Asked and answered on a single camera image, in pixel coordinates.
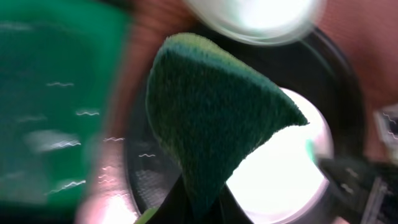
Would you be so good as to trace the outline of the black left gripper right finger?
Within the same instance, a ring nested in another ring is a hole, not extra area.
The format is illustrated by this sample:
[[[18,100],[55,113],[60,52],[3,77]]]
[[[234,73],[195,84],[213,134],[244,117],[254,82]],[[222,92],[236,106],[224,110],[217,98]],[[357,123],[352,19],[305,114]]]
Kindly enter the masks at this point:
[[[215,201],[214,223],[252,224],[226,185],[223,186]]]

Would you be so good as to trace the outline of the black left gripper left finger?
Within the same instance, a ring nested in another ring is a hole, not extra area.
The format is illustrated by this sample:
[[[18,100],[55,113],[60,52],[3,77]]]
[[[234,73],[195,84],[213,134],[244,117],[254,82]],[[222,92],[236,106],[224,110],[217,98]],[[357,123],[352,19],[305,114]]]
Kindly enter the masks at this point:
[[[192,208],[180,176],[165,200],[146,224],[192,224]]]

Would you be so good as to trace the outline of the white plate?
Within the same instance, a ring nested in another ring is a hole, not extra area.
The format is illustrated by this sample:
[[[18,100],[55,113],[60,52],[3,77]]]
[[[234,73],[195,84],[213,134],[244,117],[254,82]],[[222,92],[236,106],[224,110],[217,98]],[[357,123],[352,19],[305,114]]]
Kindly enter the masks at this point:
[[[240,163],[226,185],[252,223],[331,223],[333,215],[322,207],[329,181],[317,166],[319,158],[334,155],[329,126],[304,96],[283,92],[308,124],[276,132]]]

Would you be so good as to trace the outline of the round black tray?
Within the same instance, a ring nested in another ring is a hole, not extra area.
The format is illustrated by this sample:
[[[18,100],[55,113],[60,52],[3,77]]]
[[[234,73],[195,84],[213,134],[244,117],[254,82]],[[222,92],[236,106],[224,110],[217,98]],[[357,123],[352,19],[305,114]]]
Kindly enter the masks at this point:
[[[306,109],[321,154],[362,156],[366,121],[361,90],[344,55],[321,30],[279,47],[242,44],[203,25],[193,28],[193,33],[209,38],[296,97]],[[158,207],[180,173],[150,130],[145,92],[141,86],[124,144],[126,178],[138,214]]]

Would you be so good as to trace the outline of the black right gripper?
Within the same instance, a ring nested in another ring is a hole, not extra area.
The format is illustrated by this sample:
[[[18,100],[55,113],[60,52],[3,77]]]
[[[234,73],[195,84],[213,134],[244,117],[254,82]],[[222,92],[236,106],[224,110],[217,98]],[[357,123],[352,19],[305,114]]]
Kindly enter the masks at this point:
[[[397,166],[358,158],[319,159],[338,201],[338,216],[356,224],[397,224]]]

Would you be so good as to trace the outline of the rectangular black sponge tray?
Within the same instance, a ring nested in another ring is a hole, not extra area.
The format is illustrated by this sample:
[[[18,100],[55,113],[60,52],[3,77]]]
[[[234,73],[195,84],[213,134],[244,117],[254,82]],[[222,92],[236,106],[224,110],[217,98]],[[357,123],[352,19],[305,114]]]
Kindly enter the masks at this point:
[[[98,1],[1,0],[1,207],[71,209],[129,23]]]

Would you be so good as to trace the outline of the green sponge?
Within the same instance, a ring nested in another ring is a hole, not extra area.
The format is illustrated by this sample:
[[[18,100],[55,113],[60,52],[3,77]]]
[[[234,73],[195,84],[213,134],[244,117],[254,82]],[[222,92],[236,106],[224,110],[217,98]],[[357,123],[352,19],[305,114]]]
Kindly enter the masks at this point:
[[[146,112],[177,161],[195,223],[205,222],[227,179],[278,131],[308,123],[272,81],[211,40],[168,37],[147,81]]]

